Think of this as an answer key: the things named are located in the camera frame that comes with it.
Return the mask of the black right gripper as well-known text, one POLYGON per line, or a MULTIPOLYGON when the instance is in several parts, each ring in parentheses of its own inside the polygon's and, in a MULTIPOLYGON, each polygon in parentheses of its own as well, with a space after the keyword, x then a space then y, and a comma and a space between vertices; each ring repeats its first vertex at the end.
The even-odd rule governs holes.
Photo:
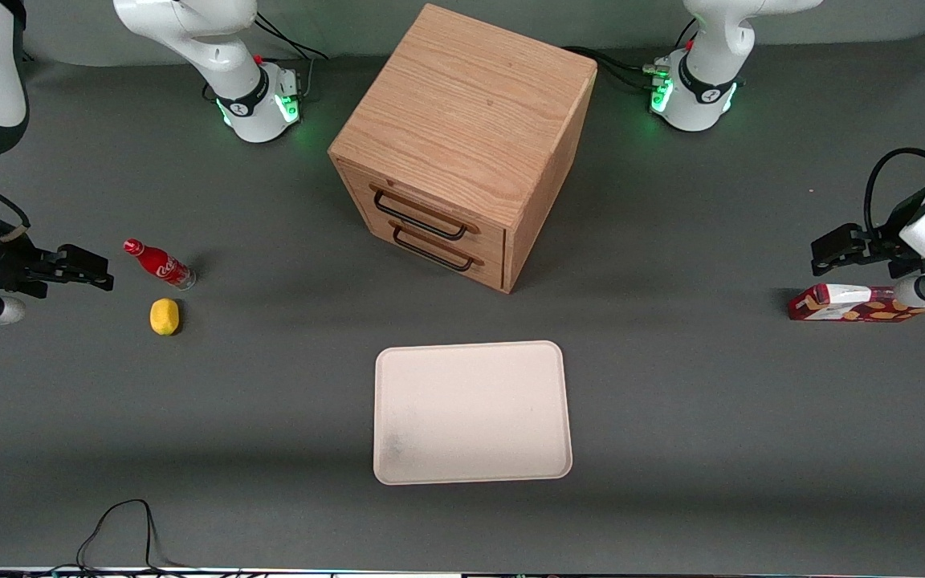
POLYGON ((14 241, 0 242, 0 292, 45 299, 47 283, 83 284, 112 291, 114 278, 108 274, 106 258, 81 246, 63 244, 54 252, 48 252, 34 245, 25 234, 14 241), (33 270, 33 267, 40 267, 44 259, 58 268, 33 270))

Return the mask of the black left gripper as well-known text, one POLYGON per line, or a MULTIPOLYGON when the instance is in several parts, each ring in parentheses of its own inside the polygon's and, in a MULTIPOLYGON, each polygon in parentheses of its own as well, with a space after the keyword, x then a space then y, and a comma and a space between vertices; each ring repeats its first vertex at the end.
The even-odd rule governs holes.
POLYGON ((823 234, 811 242, 814 277, 822 277, 840 267, 864 266, 870 262, 870 257, 876 261, 888 261, 892 279, 900 279, 910 273, 925 273, 925 258, 902 239, 904 226, 918 215, 925 202, 925 187, 899 202, 881 226, 874 226, 871 212, 873 197, 874 188, 867 187, 863 216, 870 245, 866 245, 866 231, 861 226, 839 226, 823 234))

